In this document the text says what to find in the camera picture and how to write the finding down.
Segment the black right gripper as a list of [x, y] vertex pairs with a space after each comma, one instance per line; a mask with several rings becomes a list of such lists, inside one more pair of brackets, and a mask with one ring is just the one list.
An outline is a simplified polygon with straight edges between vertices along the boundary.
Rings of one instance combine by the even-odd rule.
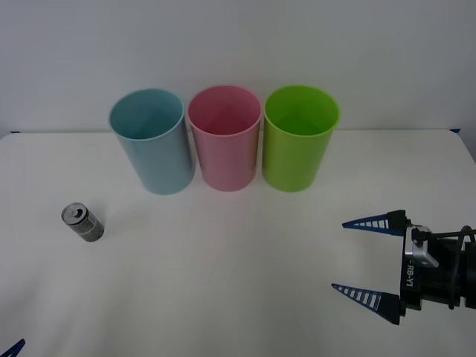
[[[403, 237], [409, 222], [405, 210], [394, 210], [345, 222], [342, 227]], [[419, 311], [424, 300], [441, 303], [453, 309], [460, 305], [461, 278], [466, 269], [466, 257], [462, 253], [456, 280], [452, 283], [456, 248], [455, 239], [431, 243], [428, 250], [439, 263], [436, 268], [417, 266], [402, 255], [399, 296], [337, 283], [332, 283], [331, 287], [394, 325], [399, 325], [400, 312], [407, 309]]]

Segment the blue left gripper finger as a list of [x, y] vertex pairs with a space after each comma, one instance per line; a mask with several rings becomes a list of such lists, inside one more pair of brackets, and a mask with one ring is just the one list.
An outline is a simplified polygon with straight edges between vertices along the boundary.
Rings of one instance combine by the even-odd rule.
[[0, 357], [17, 357], [22, 348], [25, 346], [25, 339], [21, 339], [15, 343], [11, 348], [2, 353]]

